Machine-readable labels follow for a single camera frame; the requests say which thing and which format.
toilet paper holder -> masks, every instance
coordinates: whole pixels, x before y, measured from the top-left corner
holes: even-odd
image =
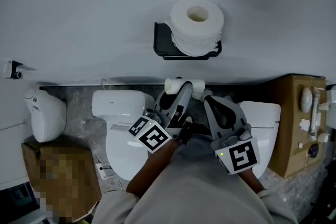
[[[222,52],[222,42],[217,43],[218,51],[211,51],[204,56],[192,57],[182,53],[172,42],[172,31],[167,24],[155,23],[154,26],[154,51],[164,60],[207,60],[216,57]]]

sleeve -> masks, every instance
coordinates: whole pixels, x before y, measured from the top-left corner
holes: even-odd
[[[262,190],[257,195],[266,206],[275,224],[298,224],[293,212],[278,194]]]
[[[123,224],[138,201],[137,196],[122,190],[105,193],[92,224]]]

white toilet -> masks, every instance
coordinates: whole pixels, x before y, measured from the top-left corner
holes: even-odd
[[[127,130],[154,107],[154,99],[140,91],[99,90],[92,96],[92,114],[106,121],[106,155],[113,170],[131,180],[148,158],[147,150]]]
[[[244,101],[240,103],[247,122],[251,125],[251,135],[258,140],[260,164],[252,168],[257,178],[262,176],[271,159],[277,139],[281,106],[278,104]]]
[[[59,137],[65,130],[67,106],[43,90],[28,89],[24,100],[29,108],[35,139],[42,143]]]

forearm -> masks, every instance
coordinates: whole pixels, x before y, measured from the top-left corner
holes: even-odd
[[[252,172],[252,169],[245,170],[239,173],[239,176],[255,193],[259,193],[260,191],[264,190],[263,185],[256,178],[256,176]]]
[[[126,191],[141,198],[170,162],[177,147],[178,142],[170,140],[161,149],[152,154],[141,170],[129,182]]]

person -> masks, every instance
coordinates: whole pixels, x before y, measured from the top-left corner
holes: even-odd
[[[152,154],[126,191],[104,194],[93,224],[297,223],[252,170],[229,175],[210,148],[210,136],[188,146],[170,140]]]

